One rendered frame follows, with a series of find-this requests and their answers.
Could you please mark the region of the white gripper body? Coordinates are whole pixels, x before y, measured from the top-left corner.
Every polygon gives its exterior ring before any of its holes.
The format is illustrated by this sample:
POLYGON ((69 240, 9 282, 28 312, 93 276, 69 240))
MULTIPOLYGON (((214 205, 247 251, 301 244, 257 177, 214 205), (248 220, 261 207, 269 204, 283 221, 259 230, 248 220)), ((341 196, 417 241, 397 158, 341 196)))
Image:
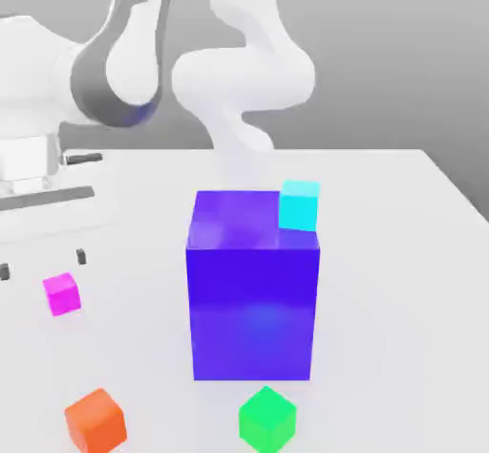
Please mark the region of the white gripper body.
POLYGON ((112 225, 117 201, 89 185, 0 198, 0 245, 112 225))

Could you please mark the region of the small magenta cube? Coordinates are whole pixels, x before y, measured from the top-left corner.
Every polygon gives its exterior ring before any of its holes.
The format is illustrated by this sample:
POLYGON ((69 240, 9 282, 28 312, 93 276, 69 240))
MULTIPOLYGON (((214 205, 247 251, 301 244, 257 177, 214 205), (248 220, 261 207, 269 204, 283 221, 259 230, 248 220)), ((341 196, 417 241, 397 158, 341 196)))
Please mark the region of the small magenta cube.
POLYGON ((78 286, 69 272, 44 279, 42 283, 53 316, 81 308, 78 286))

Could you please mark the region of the small orange cube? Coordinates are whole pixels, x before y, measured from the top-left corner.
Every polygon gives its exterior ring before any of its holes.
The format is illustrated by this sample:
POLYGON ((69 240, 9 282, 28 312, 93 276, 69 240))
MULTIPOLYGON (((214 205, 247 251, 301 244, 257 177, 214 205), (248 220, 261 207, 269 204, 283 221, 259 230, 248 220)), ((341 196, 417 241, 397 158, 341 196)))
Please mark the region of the small orange cube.
POLYGON ((102 388, 64 411, 69 435, 82 453, 109 453, 127 440, 122 409, 102 388))

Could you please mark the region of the small cyan cube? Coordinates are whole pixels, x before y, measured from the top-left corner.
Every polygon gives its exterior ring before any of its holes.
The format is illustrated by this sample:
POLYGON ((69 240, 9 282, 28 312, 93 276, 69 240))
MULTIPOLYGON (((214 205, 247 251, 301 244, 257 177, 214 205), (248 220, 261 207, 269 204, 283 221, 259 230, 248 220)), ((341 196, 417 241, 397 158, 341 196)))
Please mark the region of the small cyan cube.
POLYGON ((318 182, 285 180, 279 197, 279 227, 314 232, 319 195, 318 182))

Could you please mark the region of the small green cube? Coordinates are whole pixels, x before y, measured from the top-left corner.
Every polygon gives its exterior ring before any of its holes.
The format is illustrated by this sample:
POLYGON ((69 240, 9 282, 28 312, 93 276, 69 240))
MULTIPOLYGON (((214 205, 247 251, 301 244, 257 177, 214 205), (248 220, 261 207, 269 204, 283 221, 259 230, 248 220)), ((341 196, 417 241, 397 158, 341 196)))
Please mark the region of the small green cube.
POLYGON ((239 437, 258 453, 277 453, 296 432, 297 407, 264 386, 240 408, 239 437))

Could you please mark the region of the large blue box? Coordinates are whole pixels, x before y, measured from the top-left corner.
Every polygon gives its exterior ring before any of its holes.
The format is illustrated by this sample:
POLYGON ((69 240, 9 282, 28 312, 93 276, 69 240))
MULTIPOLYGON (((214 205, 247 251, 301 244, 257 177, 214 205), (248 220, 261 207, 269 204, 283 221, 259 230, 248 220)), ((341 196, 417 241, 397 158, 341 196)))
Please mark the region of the large blue box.
POLYGON ((276 191, 200 190, 185 248, 196 380, 310 377, 320 246, 276 191))

